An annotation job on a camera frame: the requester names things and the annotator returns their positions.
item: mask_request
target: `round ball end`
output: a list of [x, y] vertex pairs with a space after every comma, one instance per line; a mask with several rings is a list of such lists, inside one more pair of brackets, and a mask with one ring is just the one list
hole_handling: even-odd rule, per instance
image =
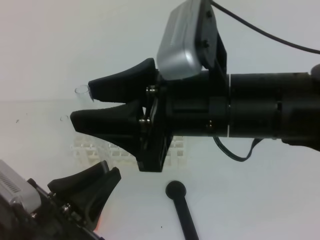
[[172, 181], [166, 186], [165, 193], [168, 198], [174, 200], [177, 198], [183, 198], [187, 193], [187, 189], [182, 182]]

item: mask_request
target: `metal bolt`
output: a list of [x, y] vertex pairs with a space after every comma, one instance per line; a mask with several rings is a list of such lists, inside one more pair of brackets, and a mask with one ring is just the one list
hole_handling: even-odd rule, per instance
[[151, 124], [151, 120], [150, 118], [148, 117], [147, 119], [139, 119], [139, 123], [141, 124]]

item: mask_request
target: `white table surface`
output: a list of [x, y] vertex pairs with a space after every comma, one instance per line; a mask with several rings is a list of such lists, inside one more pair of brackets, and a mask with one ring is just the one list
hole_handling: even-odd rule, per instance
[[[81, 169], [69, 143], [73, 130], [60, 118], [74, 100], [0, 103], [0, 158], [41, 187]], [[250, 139], [223, 141], [246, 155]], [[162, 173], [120, 168], [122, 180], [108, 199], [97, 231], [106, 240], [182, 240], [171, 180], [186, 200], [201, 240], [318, 240], [320, 153], [264, 140], [244, 162], [225, 156], [212, 138], [188, 139], [187, 166]]]

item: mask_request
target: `screw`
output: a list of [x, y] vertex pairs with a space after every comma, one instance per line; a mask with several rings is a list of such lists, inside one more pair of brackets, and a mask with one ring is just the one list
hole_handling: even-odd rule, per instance
[[212, 18], [212, 17], [213, 17], [212, 12], [211, 12], [210, 10], [208, 10], [208, 11], [206, 12], [206, 16], [207, 16], [209, 19]]
[[63, 205], [63, 206], [62, 206], [62, 211], [63, 211], [64, 213], [67, 213], [67, 212], [69, 212], [70, 208], [71, 208], [70, 204], [67, 203], [66, 205]]
[[203, 41], [202, 41], [202, 46], [203, 46], [205, 49], [209, 48], [210, 45], [209, 45], [208, 40], [203, 40]]

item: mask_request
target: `white wall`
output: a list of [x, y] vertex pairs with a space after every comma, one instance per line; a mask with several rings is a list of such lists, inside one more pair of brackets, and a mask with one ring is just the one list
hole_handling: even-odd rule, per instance
[[[182, 0], [0, 1], [0, 101], [73, 98], [95, 78], [155, 57]], [[217, 1], [280, 38], [320, 49], [320, 1]], [[307, 72], [320, 57], [269, 40], [215, 10], [229, 73]]]

